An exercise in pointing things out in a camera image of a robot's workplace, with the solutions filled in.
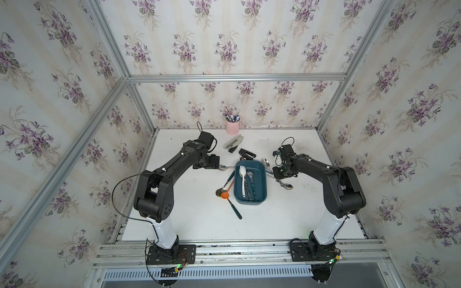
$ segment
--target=mounting plate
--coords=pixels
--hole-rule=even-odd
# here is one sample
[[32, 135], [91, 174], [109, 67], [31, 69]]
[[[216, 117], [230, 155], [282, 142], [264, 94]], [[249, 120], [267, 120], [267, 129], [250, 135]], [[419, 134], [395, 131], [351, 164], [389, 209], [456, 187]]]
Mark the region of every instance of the mounting plate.
[[163, 257], [159, 257], [159, 252], [157, 251], [157, 245], [152, 245], [149, 248], [146, 264], [147, 265], [160, 265], [160, 264], [183, 264], [184, 260], [189, 263], [193, 264], [195, 262], [195, 249], [196, 245], [179, 245], [179, 253], [185, 254], [189, 253], [190, 261], [188, 261], [189, 257], [185, 256], [185, 259], [181, 254], [178, 255], [178, 258], [174, 262], [169, 262]]
[[325, 257], [320, 259], [314, 259], [307, 253], [307, 247], [301, 244], [300, 242], [293, 242], [290, 244], [290, 254], [291, 260], [293, 262], [304, 262], [304, 261], [328, 261], [332, 258], [335, 258], [337, 253], [336, 251], [329, 252]]

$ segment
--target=floral wallpaper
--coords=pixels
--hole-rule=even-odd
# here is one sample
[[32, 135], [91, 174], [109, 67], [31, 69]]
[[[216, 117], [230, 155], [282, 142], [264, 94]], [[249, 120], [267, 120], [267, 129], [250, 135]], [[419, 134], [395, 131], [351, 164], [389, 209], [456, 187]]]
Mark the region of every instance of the floral wallpaper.
[[[1, 240], [120, 76], [82, 1], [0, 1], [0, 27]], [[112, 240], [109, 191], [137, 171], [148, 136], [123, 94], [1, 271], [0, 287], [82, 285], [96, 246]], [[116, 205], [130, 188], [126, 181], [116, 191]]]
[[[101, 6], [130, 73], [157, 75], [344, 72], [380, 3], [115, 0]], [[396, 8], [389, 37], [413, 17], [413, 7]]]
[[459, 286], [460, 21], [459, 1], [398, 1], [321, 132], [406, 287]]
[[338, 82], [142, 83], [138, 90], [155, 126], [223, 128], [224, 110], [242, 127], [315, 127]]

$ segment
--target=white plastic spoon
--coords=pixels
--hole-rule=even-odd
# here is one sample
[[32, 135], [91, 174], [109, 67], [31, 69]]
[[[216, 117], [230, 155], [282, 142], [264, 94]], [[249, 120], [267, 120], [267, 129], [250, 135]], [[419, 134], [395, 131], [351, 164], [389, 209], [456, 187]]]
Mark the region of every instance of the white plastic spoon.
[[242, 177], [242, 196], [245, 198], [245, 175], [247, 174], [247, 168], [245, 168], [245, 166], [240, 166], [240, 168], [238, 168], [238, 174]]

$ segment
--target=metal vent grille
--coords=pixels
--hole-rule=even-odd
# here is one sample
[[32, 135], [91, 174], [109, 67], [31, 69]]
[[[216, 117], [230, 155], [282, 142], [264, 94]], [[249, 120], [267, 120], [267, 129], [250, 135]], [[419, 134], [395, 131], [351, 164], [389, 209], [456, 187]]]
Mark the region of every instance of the metal vent grille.
[[[224, 267], [186, 267], [178, 277], [160, 277], [161, 268], [149, 268], [157, 280], [172, 279], [238, 279], [271, 277], [307, 277], [313, 276], [311, 265], [255, 265]], [[104, 281], [151, 280], [146, 268], [108, 269]]]

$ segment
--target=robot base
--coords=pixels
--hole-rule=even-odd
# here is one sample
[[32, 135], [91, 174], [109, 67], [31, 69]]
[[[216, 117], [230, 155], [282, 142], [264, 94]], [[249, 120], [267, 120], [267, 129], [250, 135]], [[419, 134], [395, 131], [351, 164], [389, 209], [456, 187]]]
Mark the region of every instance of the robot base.
[[[158, 247], [157, 245], [152, 245], [149, 248], [146, 264], [183, 264], [184, 261], [188, 264], [193, 264], [195, 262], [195, 249], [196, 245], [179, 245], [179, 237], [177, 237], [175, 243], [170, 249], [164, 249]], [[189, 253], [189, 257], [184, 256], [184, 259], [180, 253]]]

